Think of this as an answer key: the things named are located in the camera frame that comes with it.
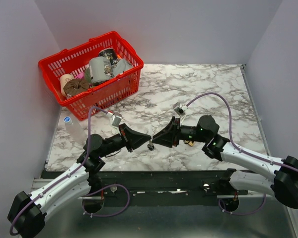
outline marble tabletop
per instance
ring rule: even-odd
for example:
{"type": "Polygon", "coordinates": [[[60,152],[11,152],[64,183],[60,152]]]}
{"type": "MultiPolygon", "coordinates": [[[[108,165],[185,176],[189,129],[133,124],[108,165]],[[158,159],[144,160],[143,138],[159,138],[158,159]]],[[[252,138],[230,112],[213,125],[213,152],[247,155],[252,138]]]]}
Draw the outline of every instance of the marble tabletop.
{"type": "MultiPolygon", "coordinates": [[[[266,154],[257,119],[238,65],[217,64],[145,64],[141,72],[138,93],[110,107],[123,116],[133,130],[154,135],[163,129],[176,113],[171,107],[176,103],[189,102],[205,92],[217,92],[224,96],[232,109],[233,139],[241,146],[266,154]]],[[[62,108],[57,131],[53,140],[47,171],[64,171],[83,152],[65,129],[64,117],[71,113],[62,108]]],[[[202,115],[212,115],[220,125],[219,134],[228,138],[228,112],[225,104],[216,96],[205,96],[189,107],[185,125],[196,125],[202,115]]],[[[80,122],[87,131],[87,120],[80,122]]],[[[102,137],[116,134],[109,118],[98,113],[91,119],[91,132],[102,137]]],[[[203,144],[193,147],[180,141],[177,147],[155,145],[149,151],[144,144],[133,153],[125,148],[106,162],[103,171],[161,171],[161,170],[226,170],[242,169],[235,164],[208,158],[201,151],[203,144]]]]}

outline white bottle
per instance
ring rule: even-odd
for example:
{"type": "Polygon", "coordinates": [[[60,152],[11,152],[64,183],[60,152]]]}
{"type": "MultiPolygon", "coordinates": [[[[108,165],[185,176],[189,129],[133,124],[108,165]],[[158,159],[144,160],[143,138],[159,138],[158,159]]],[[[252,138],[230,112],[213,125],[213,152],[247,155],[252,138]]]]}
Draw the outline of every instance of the white bottle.
{"type": "Polygon", "coordinates": [[[84,146],[86,144],[87,135],[83,128],[81,128],[78,120],[73,117],[64,118],[65,128],[75,142],[84,146]]]}

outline red basket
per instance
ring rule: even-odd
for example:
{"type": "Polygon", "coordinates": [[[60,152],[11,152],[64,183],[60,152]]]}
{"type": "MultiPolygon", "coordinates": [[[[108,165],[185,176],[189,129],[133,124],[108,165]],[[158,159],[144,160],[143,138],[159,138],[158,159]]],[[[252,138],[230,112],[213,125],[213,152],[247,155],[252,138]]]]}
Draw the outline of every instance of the red basket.
{"type": "Polygon", "coordinates": [[[54,94],[58,103],[67,107],[79,120],[88,117],[92,106],[105,109],[128,96],[136,93],[139,87],[140,70],[144,62],[136,54],[134,48],[117,32],[112,31],[102,36],[91,38],[88,42],[39,61],[43,78],[54,94]],[[134,67],[101,85],[66,99],[61,94],[60,77],[69,73],[74,77],[85,70],[91,58],[97,57],[105,48],[114,48],[121,58],[126,59],[134,67]]]}

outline wall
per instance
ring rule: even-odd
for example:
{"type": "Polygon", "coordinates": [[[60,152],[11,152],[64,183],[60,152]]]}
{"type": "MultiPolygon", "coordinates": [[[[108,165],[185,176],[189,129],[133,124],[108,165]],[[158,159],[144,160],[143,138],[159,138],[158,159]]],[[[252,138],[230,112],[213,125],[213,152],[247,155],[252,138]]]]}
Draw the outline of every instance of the wall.
{"type": "Polygon", "coordinates": [[[298,158],[298,0],[284,0],[246,67],[274,156],[298,158]]]}
{"type": "Polygon", "coordinates": [[[37,62],[58,51],[33,0],[0,0],[0,238],[15,195],[44,166],[60,108],[37,62]]]}
{"type": "Polygon", "coordinates": [[[246,63],[282,0],[35,0],[60,48],[118,31],[146,63],[246,63]]]}

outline robotic arm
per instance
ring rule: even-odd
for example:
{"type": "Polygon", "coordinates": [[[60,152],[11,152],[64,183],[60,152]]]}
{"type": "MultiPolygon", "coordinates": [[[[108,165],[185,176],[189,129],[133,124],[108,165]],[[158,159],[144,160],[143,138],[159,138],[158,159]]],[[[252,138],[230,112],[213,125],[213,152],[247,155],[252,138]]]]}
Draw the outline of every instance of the robotic arm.
{"type": "Polygon", "coordinates": [[[169,124],[153,136],[152,143],[169,148],[177,146],[180,140],[205,143],[202,151],[208,157],[234,163],[255,172],[228,170],[225,186],[269,194],[288,207],[298,208],[298,173],[294,171],[298,170],[296,158],[288,156],[284,160],[236,145],[218,134],[219,125],[212,116],[200,117],[196,126],[182,125],[186,116],[185,109],[186,106],[181,107],[179,104],[174,106],[180,117],[172,117],[169,124]]]}
{"type": "Polygon", "coordinates": [[[35,237],[45,223],[72,200],[88,194],[91,190],[102,188],[97,176],[105,165],[101,157],[119,151],[123,147],[132,152],[151,139],[150,135],[134,131],[126,124],[121,124],[117,128],[119,134],[110,138],[104,139],[98,134],[91,135],[91,152],[83,166],[81,164],[86,157],[87,144],[77,162],[59,177],[31,194],[22,191],[15,197],[8,219],[12,224],[14,222],[14,227],[23,238],[35,237]],[[31,202],[32,204],[20,214],[20,211],[31,202]]]}

